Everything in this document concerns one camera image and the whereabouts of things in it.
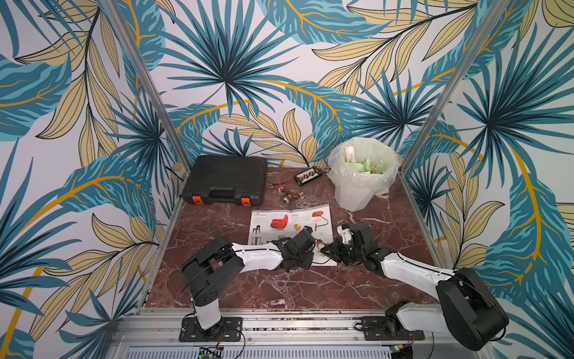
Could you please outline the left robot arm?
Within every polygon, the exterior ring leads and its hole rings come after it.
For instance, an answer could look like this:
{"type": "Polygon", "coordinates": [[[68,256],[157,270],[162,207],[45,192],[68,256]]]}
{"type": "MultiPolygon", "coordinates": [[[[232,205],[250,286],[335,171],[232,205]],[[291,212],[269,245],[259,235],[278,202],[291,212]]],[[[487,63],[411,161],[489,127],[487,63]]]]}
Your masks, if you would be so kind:
{"type": "Polygon", "coordinates": [[[218,299],[241,273],[309,269],[314,259],[312,229],[265,245],[239,245],[219,236],[182,264],[185,290],[194,304],[197,324],[212,332],[222,323],[218,299]]]}

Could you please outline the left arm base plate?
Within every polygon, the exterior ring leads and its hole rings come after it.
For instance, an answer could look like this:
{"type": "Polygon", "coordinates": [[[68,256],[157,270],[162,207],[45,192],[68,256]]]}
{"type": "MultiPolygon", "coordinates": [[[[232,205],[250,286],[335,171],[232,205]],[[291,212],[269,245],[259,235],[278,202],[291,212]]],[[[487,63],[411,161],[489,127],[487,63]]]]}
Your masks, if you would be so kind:
{"type": "Polygon", "coordinates": [[[241,341],[243,319],[241,317],[222,317],[210,329],[202,329],[195,317],[184,317],[179,332],[181,343],[215,343],[241,341]]]}

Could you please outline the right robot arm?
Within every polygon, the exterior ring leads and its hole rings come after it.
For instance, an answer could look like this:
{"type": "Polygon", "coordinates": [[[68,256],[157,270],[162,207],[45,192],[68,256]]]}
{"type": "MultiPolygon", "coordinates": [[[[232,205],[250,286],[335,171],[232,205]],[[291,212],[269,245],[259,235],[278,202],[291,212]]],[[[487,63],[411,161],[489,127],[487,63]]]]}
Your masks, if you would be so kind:
{"type": "Polygon", "coordinates": [[[360,264],[436,299],[435,305],[404,303],[388,310],[397,329],[449,334],[476,352],[505,336],[508,314],[473,269],[439,268],[382,248],[366,224],[343,225],[337,232],[321,249],[324,256],[346,266],[360,264]]]}

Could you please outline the yellow art textbook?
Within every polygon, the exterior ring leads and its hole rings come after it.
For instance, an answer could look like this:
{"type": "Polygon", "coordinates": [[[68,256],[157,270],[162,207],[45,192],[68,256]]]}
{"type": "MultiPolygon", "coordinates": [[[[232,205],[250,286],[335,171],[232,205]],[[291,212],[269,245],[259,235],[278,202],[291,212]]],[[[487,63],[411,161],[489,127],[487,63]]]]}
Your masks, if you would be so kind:
{"type": "MultiPolygon", "coordinates": [[[[333,242],[333,223],[328,204],[307,209],[257,210],[251,213],[248,245],[265,245],[273,240],[294,237],[305,227],[312,229],[316,242],[333,242]]],[[[336,266],[314,249],[312,266],[336,266]]]]}

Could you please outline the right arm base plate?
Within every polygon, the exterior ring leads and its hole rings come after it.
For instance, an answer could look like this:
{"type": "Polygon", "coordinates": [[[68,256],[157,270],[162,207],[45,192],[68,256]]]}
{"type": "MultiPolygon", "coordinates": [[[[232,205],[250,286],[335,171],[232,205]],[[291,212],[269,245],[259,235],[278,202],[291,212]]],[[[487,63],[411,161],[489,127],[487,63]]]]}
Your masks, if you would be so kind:
{"type": "Polygon", "coordinates": [[[425,339],[423,331],[408,331],[394,317],[362,317],[354,324],[354,329],[362,332],[366,341],[394,340],[412,343],[425,339]]]}

